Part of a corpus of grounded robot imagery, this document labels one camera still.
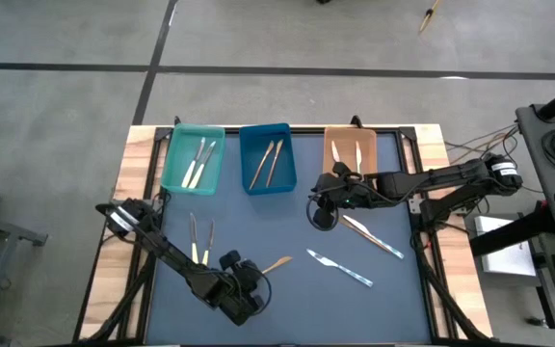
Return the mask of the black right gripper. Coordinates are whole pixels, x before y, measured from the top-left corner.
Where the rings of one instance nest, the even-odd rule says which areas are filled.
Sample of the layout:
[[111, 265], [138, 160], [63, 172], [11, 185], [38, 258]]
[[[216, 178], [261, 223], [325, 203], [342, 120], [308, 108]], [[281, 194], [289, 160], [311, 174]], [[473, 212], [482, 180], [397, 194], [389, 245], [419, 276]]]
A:
[[313, 188], [315, 192], [311, 199], [319, 208], [331, 208], [331, 201], [339, 208], [367, 208], [379, 207], [379, 198], [374, 184], [362, 179], [360, 174], [342, 174], [338, 177], [338, 188], [331, 193], [331, 174], [321, 174]]

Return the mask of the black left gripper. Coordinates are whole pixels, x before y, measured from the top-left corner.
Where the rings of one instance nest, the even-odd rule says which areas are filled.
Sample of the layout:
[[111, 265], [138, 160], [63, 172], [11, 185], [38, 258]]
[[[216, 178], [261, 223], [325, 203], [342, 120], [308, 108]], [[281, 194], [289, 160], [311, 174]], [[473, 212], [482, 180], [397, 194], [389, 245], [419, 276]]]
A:
[[252, 262], [239, 262], [238, 268], [230, 272], [197, 265], [195, 296], [212, 309], [218, 308], [236, 326], [242, 326], [271, 302], [271, 296], [264, 300], [254, 294], [265, 281], [271, 290], [269, 280]]

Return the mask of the wooden spoon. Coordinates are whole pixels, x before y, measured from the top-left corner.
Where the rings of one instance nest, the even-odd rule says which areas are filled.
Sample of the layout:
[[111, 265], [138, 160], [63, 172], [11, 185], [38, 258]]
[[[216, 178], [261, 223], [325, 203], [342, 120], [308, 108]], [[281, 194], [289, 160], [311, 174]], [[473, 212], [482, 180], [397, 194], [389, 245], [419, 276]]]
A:
[[272, 264], [271, 266], [269, 266], [268, 268], [264, 269], [262, 271], [263, 275], [267, 275], [268, 273], [270, 273], [273, 270], [276, 270], [276, 268], [288, 263], [289, 261], [291, 261], [293, 259], [292, 256], [284, 256], [281, 257], [277, 262], [275, 262], [274, 264]]

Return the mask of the cream-handled cutlery piece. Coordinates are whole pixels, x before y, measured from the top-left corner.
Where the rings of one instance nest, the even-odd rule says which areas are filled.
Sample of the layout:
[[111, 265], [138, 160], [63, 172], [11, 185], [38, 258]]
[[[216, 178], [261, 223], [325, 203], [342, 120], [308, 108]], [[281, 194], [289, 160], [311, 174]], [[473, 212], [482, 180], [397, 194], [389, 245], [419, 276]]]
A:
[[207, 240], [207, 243], [206, 243], [206, 248], [204, 250], [203, 257], [202, 257], [202, 262], [201, 262], [204, 266], [209, 265], [209, 255], [210, 255], [210, 252], [211, 252], [213, 244], [214, 244], [214, 235], [215, 235], [215, 220], [211, 220], [210, 228], [209, 228], [209, 234], [208, 234], [208, 240]]
[[202, 151], [204, 149], [205, 142], [206, 142], [206, 138], [202, 137], [201, 140], [200, 140], [196, 155], [195, 155], [194, 159], [192, 160], [192, 162], [190, 163], [190, 165], [188, 167], [188, 170], [187, 170], [187, 172], [185, 173], [185, 175], [183, 177], [183, 180], [182, 180], [182, 183], [181, 183], [182, 188], [187, 188], [188, 187], [188, 185], [190, 183], [190, 180], [192, 178], [192, 174], [194, 172], [194, 168], [196, 166], [196, 163], [199, 160], [199, 158], [202, 154]]
[[197, 248], [197, 220], [195, 215], [190, 213], [190, 236], [191, 236], [191, 258], [193, 262], [198, 263], [198, 248]]

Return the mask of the cream-handled silver knife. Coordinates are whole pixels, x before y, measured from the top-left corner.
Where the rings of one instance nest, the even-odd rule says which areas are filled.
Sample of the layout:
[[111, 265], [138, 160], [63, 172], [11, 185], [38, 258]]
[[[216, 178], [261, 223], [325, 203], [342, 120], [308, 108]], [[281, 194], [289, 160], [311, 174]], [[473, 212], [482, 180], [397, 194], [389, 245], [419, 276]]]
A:
[[202, 156], [200, 157], [200, 164], [198, 166], [198, 169], [196, 171], [196, 173], [194, 174], [192, 181], [190, 182], [190, 184], [188, 185], [188, 187], [190, 189], [195, 189], [198, 186], [198, 182], [201, 178], [202, 172], [205, 168], [206, 162], [208, 161], [209, 157], [212, 154], [212, 151], [214, 149], [216, 145], [216, 142], [212, 142], [208, 149], [202, 154]]

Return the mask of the blue-gray table mat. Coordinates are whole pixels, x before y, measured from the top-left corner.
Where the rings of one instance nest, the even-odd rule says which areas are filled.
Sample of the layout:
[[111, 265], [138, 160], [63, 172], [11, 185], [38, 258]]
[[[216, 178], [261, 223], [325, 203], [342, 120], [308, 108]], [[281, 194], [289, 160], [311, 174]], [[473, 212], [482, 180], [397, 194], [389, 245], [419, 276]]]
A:
[[[251, 196], [243, 188], [240, 144], [228, 136], [217, 191], [212, 196], [174, 195], [163, 230], [182, 251], [192, 249], [190, 213], [197, 220], [197, 247], [205, 250], [215, 220], [210, 263], [236, 250], [261, 270], [281, 257], [288, 263], [266, 275], [258, 288], [271, 302], [242, 326], [211, 309], [170, 267], [156, 269], [145, 340], [150, 345], [260, 345], [316, 343], [391, 343], [430, 340], [421, 281], [410, 246], [410, 216], [405, 205], [356, 209], [351, 217], [400, 251], [403, 259], [354, 231], [338, 226], [315, 229], [305, 213], [307, 198], [322, 171], [324, 140], [298, 135], [293, 140], [297, 184], [288, 193]], [[371, 280], [369, 288], [342, 271], [324, 266], [306, 249]]]

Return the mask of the blue plastic bin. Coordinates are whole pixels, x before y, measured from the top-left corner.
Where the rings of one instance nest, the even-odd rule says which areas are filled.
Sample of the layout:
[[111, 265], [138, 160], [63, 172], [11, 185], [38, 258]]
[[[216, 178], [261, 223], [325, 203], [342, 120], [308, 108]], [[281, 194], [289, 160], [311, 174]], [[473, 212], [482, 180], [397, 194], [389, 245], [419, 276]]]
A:
[[[272, 166], [276, 145], [283, 139], [274, 176], [269, 188], [266, 181]], [[242, 182], [246, 193], [251, 196], [285, 193], [292, 191], [297, 184], [296, 167], [293, 154], [291, 128], [287, 123], [262, 124], [242, 127], [239, 131], [242, 165]], [[249, 186], [268, 144], [275, 142], [261, 173], [250, 190]]]

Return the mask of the orange plastic bin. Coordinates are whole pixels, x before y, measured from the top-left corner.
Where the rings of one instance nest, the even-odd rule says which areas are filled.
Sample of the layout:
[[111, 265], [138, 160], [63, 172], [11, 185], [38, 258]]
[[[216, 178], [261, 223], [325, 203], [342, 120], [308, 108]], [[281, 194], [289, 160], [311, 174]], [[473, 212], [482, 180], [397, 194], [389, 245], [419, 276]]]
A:
[[356, 141], [359, 141], [362, 153], [362, 174], [373, 174], [378, 171], [377, 134], [371, 129], [357, 127], [329, 126], [325, 128], [323, 144], [323, 173], [331, 173], [335, 163], [331, 153], [331, 140], [335, 141], [340, 160], [348, 168], [356, 172]]

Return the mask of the teal plastic bin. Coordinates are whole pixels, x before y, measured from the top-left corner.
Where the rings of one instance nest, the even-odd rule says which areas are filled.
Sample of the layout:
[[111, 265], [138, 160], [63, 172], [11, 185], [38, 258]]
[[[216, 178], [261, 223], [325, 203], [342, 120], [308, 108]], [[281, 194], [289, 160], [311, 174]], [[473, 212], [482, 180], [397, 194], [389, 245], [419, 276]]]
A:
[[[206, 138], [202, 154], [212, 142], [216, 142], [216, 145], [206, 162], [198, 186], [195, 189], [190, 189], [189, 187], [182, 188], [183, 177], [196, 155], [202, 137]], [[173, 129], [172, 140], [162, 173], [161, 186], [177, 194], [214, 195], [219, 183], [224, 152], [225, 129], [223, 127], [180, 123]], [[200, 158], [196, 163], [192, 178], [199, 164]]]

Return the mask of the black angled stand beam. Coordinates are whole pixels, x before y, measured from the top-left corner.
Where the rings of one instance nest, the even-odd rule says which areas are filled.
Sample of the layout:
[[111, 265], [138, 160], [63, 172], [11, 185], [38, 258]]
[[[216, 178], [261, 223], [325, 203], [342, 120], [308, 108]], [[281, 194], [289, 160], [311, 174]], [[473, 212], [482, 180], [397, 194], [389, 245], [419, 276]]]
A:
[[547, 207], [540, 208], [469, 241], [474, 257], [491, 254], [504, 248], [528, 241], [554, 228], [554, 220]]

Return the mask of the white flat panel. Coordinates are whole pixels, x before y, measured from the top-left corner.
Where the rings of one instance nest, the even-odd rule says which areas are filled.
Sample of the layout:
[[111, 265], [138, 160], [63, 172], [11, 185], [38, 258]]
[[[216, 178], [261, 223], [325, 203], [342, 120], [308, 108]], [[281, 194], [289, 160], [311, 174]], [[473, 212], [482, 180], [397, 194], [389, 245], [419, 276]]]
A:
[[[511, 222], [512, 220], [509, 219], [477, 216], [474, 218], [476, 235], [484, 235]], [[535, 277], [537, 275], [528, 241], [483, 255], [482, 264], [483, 270], [486, 273], [527, 277]]]

